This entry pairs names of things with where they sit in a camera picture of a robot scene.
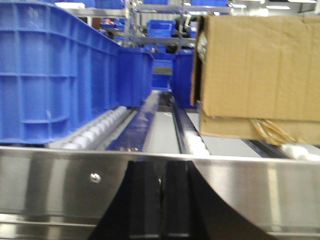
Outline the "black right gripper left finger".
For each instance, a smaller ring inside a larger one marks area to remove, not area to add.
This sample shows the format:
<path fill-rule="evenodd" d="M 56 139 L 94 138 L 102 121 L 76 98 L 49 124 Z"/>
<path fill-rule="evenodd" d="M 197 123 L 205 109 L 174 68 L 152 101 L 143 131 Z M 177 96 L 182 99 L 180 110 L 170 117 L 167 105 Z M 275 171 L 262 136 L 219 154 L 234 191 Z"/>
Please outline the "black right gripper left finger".
<path fill-rule="evenodd" d="M 129 161 L 116 195 L 88 239 L 159 240 L 160 208 L 154 163 Z"/>

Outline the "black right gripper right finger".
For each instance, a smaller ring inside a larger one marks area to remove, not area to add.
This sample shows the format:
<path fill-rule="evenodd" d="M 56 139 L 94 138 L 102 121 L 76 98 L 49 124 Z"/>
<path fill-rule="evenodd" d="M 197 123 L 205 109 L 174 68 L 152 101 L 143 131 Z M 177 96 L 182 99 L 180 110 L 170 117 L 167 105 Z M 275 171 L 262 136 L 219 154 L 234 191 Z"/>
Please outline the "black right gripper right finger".
<path fill-rule="evenodd" d="M 165 165 L 163 238 L 165 240 L 272 240 L 226 203 L 192 161 Z"/>

